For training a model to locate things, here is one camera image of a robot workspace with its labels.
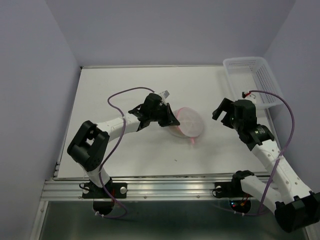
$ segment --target white plastic basket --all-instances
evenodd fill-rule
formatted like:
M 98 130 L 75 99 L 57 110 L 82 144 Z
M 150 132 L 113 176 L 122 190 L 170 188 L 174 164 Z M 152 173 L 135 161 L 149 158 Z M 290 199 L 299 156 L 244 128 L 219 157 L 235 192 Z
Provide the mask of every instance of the white plastic basket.
M 267 91 L 283 97 L 278 82 L 263 57 L 228 58 L 223 61 L 223 66 L 234 100 L 243 99 L 242 92 L 249 90 Z M 256 96 L 252 102 L 257 109 L 267 109 L 283 103 L 269 94 L 257 92 L 252 94 Z

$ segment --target screw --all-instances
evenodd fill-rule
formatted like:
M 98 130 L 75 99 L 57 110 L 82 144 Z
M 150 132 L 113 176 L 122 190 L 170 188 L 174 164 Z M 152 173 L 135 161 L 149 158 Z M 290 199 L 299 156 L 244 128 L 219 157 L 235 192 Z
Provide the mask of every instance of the screw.
M 222 188 L 221 186 L 216 186 L 216 187 L 215 187 L 215 191 L 216 191 L 217 193 L 221 193 L 221 191 L 222 191 L 221 188 Z
M 121 194 L 125 194 L 126 192 L 127 192 L 126 187 L 122 186 L 122 187 L 120 188 L 120 193 L 121 193 Z

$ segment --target gray wall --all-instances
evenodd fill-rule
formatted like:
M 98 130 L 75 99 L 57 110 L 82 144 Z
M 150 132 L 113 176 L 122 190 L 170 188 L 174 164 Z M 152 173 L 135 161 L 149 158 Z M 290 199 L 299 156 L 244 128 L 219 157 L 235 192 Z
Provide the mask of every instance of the gray wall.
M 286 157 L 314 191 L 320 191 L 320 1 L 297 0 L 265 54 L 285 99 L 295 113 L 296 128 Z M 291 120 L 285 107 L 272 109 L 281 145 Z
M 81 66 L 263 56 L 294 0 L 46 0 Z
M 0 239 L 26 239 L 52 176 L 79 66 L 43 0 L 0 2 Z

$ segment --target black mounting bracket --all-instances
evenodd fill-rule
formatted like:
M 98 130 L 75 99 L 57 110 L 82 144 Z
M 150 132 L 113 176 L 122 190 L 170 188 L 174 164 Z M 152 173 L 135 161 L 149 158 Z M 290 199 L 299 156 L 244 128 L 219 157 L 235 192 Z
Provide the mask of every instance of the black mounting bracket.
M 96 186 L 93 182 L 86 182 L 83 186 L 88 191 L 82 191 L 83 199 L 110 199 L 109 195 L 102 187 Z M 126 182 L 112 182 L 111 180 L 105 185 L 106 189 L 116 199 L 126 199 L 127 191 L 121 193 L 121 188 L 127 189 L 128 184 Z
M 217 181 L 214 183 L 215 189 L 212 194 L 217 199 L 221 198 L 243 198 L 247 195 L 242 191 L 241 180 L 248 177 L 254 176 L 255 174 L 249 170 L 237 171 L 232 175 L 231 181 Z

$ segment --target red wire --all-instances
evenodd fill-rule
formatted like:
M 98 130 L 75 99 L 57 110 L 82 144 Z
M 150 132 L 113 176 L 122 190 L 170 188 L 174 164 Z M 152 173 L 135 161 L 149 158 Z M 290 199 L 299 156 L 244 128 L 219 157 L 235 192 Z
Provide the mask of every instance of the red wire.
M 245 204 L 246 204 L 246 202 L 248 201 L 249 196 L 250 196 L 250 195 L 249 195 L 249 194 L 247 194 L 246 200 L 244 201 L 243 205 L 245 205 Z
M 115 189 L 112 189 L 111 195 L 112 195 L 113 197 L 115 197 L 115 194 L 116 194 Z

